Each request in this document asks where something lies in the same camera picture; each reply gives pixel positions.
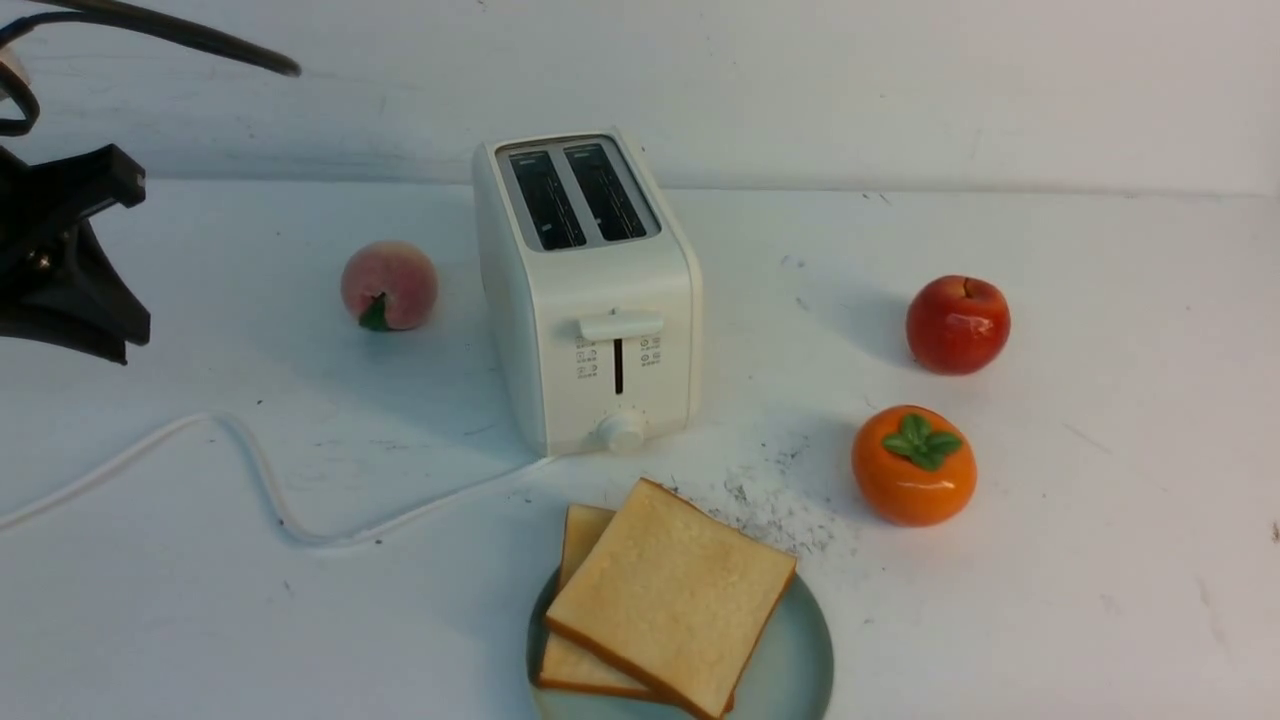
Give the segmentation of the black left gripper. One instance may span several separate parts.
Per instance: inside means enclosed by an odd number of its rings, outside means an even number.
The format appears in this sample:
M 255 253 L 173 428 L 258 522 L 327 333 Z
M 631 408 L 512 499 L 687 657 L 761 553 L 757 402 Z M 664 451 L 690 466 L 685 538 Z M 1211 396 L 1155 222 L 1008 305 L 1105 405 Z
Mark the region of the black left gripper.
M 102 250 L 91 219 L 146 200 L 146 170 L 114 143 L 28 164 L 3 151 L 1 334 L 124 365 L 151 314 Z

